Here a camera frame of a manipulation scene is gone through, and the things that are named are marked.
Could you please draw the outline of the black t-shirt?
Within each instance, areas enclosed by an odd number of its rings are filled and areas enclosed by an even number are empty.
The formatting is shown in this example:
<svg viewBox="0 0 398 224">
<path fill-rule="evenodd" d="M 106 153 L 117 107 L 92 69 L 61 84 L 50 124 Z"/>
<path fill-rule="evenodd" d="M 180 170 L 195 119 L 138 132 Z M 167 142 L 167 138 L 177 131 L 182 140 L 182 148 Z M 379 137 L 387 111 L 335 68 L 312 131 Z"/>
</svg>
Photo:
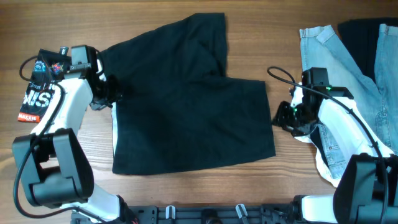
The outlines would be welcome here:
<svg viewBox="0 0 398 224">
<path fill-rule="evenodd" d="M 266 85 L 226 75 L 223 13 L 198 13 L 102 51 L 119 85 L 112 171 L 154 175 L 275 155 Z"/>
</svg>

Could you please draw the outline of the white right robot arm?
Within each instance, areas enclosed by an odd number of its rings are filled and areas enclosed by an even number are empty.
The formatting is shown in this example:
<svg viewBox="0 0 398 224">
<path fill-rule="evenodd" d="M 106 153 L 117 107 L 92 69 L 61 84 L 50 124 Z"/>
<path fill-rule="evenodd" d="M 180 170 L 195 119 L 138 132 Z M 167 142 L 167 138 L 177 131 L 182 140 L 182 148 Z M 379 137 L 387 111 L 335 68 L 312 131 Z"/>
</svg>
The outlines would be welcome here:
<svg viewBox="0 0 398 224">
<path fill-rule="evenodd" d="M 298 195 L 271 212 L 287 223 L 397 223 L 397 155 L 360 115 L 346 87 L 332 86 L 325 68 L 310 68 L 297 83 L 292 102 L 283 101 L 272 120 L 293 137 L 311 135 L 325 125 L 348 161 L 332 195 Z"/>
</svg>

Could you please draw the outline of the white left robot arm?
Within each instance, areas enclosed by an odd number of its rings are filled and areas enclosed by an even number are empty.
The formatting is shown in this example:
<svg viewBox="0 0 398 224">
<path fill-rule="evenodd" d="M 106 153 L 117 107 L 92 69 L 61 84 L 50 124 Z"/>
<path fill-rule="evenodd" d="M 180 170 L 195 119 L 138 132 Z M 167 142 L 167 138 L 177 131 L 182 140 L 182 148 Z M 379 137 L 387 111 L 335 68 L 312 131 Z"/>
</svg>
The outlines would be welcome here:
<svg viewBox="0 0 398 224">
<path fill-rule="evenodd" d="M 102 79 L 104 69 L 97 49 L 72 47 L 69 67 L 52 80 L 55 93 L 43 119 L 12 143 L 17 166 L 12 194 L 21 215 L 43 219 L 73 211 L 92 223 L 138 223 L 121 196 L 95 184 L 77 139 L 87 107 L 110 108 L 121 96 L 116 81 Z"/>
</svg>

